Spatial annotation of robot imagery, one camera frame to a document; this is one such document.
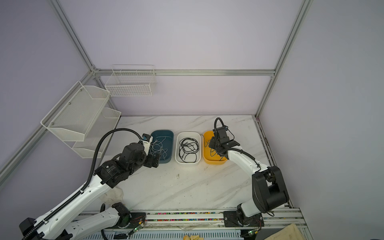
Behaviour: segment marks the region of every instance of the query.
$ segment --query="marble tabletop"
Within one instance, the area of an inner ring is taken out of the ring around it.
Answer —
[[[170,162],[160,164],[158,168],[142,167],[118,184],[123,190],[123,203],[128,209],[225,209],[234,208],[252,197],[251,179],[231,161],[222,165],[210,165],[205,163],[202,157],[197,166],[182,166],[175,160],[177,135],[185,131],[199,134],[211,131],[216,117],[218,116],[121,117],[117,128],[130,128],[140,135],[151,134],[160,129],[174,132]],[[269,165],[251,115],[220,117],[245,151]],[[131,142],[137,142],[134,134],[126,131],[115,132],[103,161],[121,153],[124,146]],[[100,200],[95,201],[86,211],[97,211],[100,205]]]

